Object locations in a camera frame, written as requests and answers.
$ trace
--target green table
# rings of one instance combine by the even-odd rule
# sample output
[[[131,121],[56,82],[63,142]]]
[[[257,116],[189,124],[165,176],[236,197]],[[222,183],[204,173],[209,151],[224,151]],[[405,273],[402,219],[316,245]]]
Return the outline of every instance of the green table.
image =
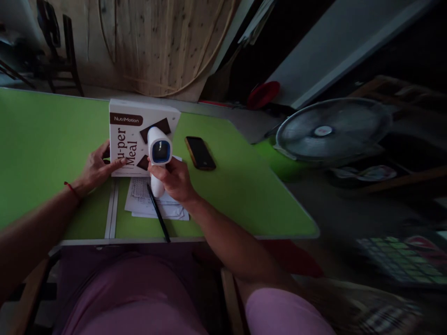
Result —
[[[0,89],[0,113],[0,143],[5,149],[0,168],[1,229],[51,197],[65,180],[73,180],[109,132],[108,101],[103,100]],[[207,142],[215,171],[193,167],[184,143],[188,135]],[[255,236],[318,236],[313,220],[229,121],[183,113],[173,147],[173,153],[188,163],[199,194]],[[157,219],[124,211],[129,182],[115,178],[92,193],[76,213],[65,244],[163,241]],[[203,238],[193,220],[165,222],[173,241]]]

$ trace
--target scanner screen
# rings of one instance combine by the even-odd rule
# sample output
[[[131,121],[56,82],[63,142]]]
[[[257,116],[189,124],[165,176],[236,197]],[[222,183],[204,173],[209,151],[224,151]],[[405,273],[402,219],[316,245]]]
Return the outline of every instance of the scanner screen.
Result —
[[[170,147],[167,141],[158,141],[152,147],[152,159],[155,163],[163,163],[169,159]]]

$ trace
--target hand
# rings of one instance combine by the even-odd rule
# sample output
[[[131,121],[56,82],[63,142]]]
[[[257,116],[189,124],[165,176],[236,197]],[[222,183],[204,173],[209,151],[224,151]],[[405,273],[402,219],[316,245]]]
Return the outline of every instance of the hand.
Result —
[[[166,169],[152,165],[149,161],[148,171],[160,180],[168,194],[179,203],[186,203],[200,199],[195,189],[191,185],[190,174],[186,163],[172,157],[166,164]]]
[[[105,141],[94,152],[90,153],[85,163],[82,174],[71,186],[80,197],[84,197],[96,187],[103,184],[115,170],[123,167],[127,159],[121,158],[110,162],[105,158],[110,157],[110,140]]]

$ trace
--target fan grille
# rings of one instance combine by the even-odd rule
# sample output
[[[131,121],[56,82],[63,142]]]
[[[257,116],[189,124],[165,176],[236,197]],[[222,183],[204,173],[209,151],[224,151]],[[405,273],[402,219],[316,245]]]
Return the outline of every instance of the fan grille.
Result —
[[[276,142],[300,160],[334,160],[364,152],[385,136],[391,123],[381,103],[333,99],[293,114],[279,128]]]

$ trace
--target black pen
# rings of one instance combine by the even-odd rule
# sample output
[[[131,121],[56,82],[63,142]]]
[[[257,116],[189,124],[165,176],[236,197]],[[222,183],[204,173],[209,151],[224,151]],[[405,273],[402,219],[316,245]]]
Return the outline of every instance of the black pen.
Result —
[[[160,210],[158,209],[158,205],[157,205],[157,202],[155,201],[154,194],[152,193],[152,190],[150,189],[149,184],[146,184],[146,186],[148,187],[150,199],[152,200],[152,203],[154,204],[154,207],[155,207],[155,211],[157,212],[158,220],[160,221],[160,226],[162,226],[164,238],[166,239],[167,243],[171,243],[171,240],[169,239],[168,230],[166,229],[166,226],[164,224],[162,214],[160,213]]]

